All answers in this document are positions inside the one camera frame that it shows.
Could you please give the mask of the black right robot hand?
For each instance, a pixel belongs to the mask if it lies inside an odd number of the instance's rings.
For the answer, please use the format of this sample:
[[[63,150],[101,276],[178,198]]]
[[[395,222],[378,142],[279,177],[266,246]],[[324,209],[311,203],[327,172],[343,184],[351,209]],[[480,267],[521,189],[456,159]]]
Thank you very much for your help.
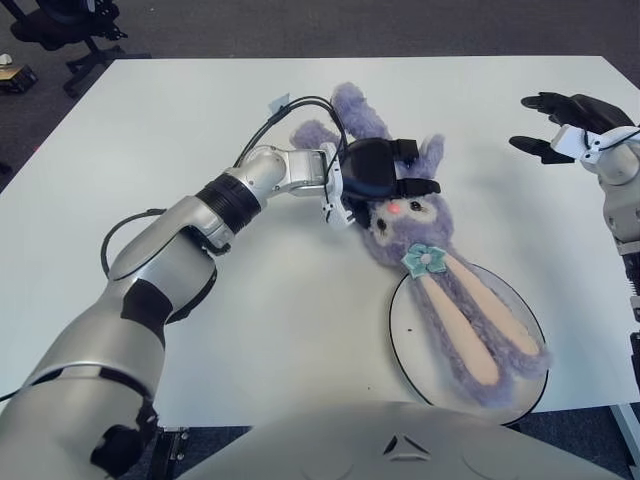
[[[525,97],[521,104],[548,116],[559,126],[571,125],[594,134],[603,134],[616,127],[631,127],[633,121],[619,107],[583,94],[565,96],[554,92],[540,92]],[[526,136],[514,136],[509,144],[516,149],[540,158],[542,164],[568,164],[575,160],[555,152],[548,141]]]

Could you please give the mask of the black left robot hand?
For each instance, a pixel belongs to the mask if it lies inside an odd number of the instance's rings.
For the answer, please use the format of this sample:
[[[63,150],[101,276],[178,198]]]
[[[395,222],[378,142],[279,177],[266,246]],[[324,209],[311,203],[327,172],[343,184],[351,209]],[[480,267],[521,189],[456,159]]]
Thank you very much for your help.
[[[348,145],[341,161],[342,200],[360,227],[370,227],[373,203],[441,192],[432,178],[409,176],[422,159],[411,139],[365,138]]]

